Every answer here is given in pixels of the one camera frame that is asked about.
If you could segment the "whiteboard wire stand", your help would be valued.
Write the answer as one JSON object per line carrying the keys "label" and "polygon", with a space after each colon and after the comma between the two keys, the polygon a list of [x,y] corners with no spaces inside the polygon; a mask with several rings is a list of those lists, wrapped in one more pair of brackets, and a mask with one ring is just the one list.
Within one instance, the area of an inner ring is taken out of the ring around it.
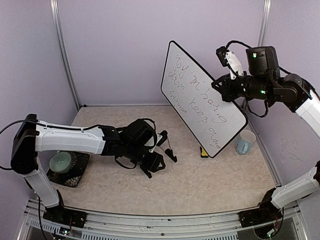
{"label": "whiteboard wire stand", "polygon": [[[165,153],[165,155],[167,157],[169,157],[174,163],[176,163],[178,161],[178,159],[174,155],[174,152],[173,152],[173,150],[171,148],[170,141],[169,141],[169,138],[168,138],[168,132],[166,130],[163,130],[159,134],[162,135],[162,139],[156,144],[156,147],[160,148]],[[147,152],[144,153],[142,156],[144,157],[147,153],[149,153],[149,150],[147,150]],[[155,172],[148,172],[148,173],[145,173],[145,174],[149,179],[151,179],[152,178],[152,173],[155,173]]]}

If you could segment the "white whiteboard black frame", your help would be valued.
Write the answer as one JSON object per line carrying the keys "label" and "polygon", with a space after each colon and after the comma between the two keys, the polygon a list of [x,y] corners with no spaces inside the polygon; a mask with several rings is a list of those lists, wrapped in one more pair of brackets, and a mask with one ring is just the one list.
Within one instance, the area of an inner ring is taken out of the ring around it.
{"label": "white whiteboard black frame", "polygon": [[224,102],[212,88],[213,81],[177,42],[169,42],[161,92],[211,158],[248,124],[240,107],[234,102]]}

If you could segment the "yellow black whiteboard eraser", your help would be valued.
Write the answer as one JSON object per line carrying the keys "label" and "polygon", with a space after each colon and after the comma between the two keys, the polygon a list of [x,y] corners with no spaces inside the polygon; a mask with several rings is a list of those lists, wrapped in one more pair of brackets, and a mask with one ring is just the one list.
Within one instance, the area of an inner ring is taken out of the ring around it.
{"label": "yellow black whiteboard eraser", "polygon": [[199,149],[200,149],[200,157],[201,158],[209,158],[208,153],[204,150],[204,148],[202,146]]}

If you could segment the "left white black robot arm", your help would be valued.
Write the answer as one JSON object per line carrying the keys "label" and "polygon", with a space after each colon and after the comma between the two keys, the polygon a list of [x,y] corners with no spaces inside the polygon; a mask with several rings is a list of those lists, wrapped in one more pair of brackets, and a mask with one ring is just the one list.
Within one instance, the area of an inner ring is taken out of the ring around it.
{"label": "left white black robot arm", "polygon": [[164,157],[155,152],[168,139],[168,133],[156,131],[150,118],[139,118],[125,127],[94,125],[76,127],[57,125],[29,114],[13,139],[10,166],[23,176],[45,207],[43,218],[69,227],[83,228],[87,213],[66,208],[61,193],[55,189],[43,170],[38,153],[46,151],[84,152],[127,158],[146,174],[163,170]]}

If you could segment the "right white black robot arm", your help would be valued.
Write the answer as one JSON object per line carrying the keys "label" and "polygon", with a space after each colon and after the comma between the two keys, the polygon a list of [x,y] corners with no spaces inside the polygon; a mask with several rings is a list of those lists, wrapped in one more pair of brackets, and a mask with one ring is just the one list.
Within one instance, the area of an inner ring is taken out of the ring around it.
{"label": "right white black robot arm", "polygon": [[[245,54],[248,73],[229,47],[215,51],[221,65],[229,73],[211,83],[224,102],[238,98],[262,100],[266,109],[274,104],[283,105],[287,111],[300,118],[315,134],[320,135],[320,97],[305,79],[279,66],[273,46],[247,46]],[[238,213],[243,228],[260,225],[284,217],[284,207],[306,198],[320,190],[320,164],[316,163],[307,173],[280,187],[268,190],[258,206]]]}

